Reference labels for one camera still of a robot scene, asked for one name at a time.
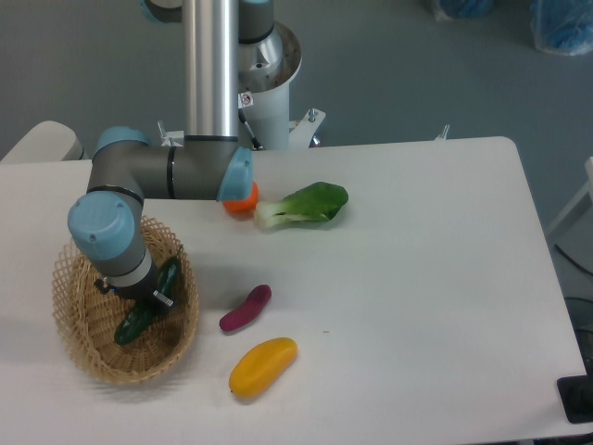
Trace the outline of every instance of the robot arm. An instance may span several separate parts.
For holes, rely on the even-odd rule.
[[[145,4],[155,17],[180,11]],[[239,25],[238,12],[242,17]],[[238,147],[239,35],[257,41],[273,29],[271,0],[183,0],[186,128],[183,147],[149,146],[127,127],[103,133],[87,194],[70,209],[74,242],[105,276],[107,288],[163,311],[157,267],[140,232],[145,198],[244,199],[251,193],[251,151]]]

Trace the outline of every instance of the woven basket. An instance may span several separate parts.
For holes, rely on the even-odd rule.
[[[170,369],[187,351],[196,333],[197,293],[194,273],[183,247],[169,228],[142,219],[142,234],[157,266],[179,253],[181,279],[173,310],[126,346],[113,335],[133,301],[109,292],[101,295],[95,280],[102,275],[70,241],[54,270],[54,318],[72,361],[96,379],[112,384],[144,382]]]

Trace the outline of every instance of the yellow mango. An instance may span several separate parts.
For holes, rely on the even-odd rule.
[[[237,397],[258,396],[293,362],[297,349],[296,342],[286,337],[257,345],[234,367],[229,388]]]

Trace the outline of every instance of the cucumber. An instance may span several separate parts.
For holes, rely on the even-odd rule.
[[[175,300],[172,295],[177,278],[182,271],[182,263],[177,256],[168,258],[158,268],[157,290],[165,297]]]
[[[175,300],[172,292],[181,269],[182,264],[176,256],[163,262],[162,266],[158,268],[157,291],[165,297]],[[157,316],[157,311],[145,302],[137,301],[116,329],[115,342],[121,346],[132,343],[152,324]]]

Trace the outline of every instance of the gray floor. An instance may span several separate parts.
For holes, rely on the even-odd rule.
[[[454,138],[507,136],[545,225],[586,180],[593,54],[537,53],[528,6],[436,23],[421,0],[276,0],[304,55],[291,117],[326,111],[327,146],[428,140],[446,123]],[[181,26],[148,22],[136,1],[3,0],[0,60],[0,158],[40,121],[90,151],[112,125],[183,128]],[[562,242],[593,269],[592,230],[588,215]],[[593,296],[593,280],[556,262],[565,293]]]

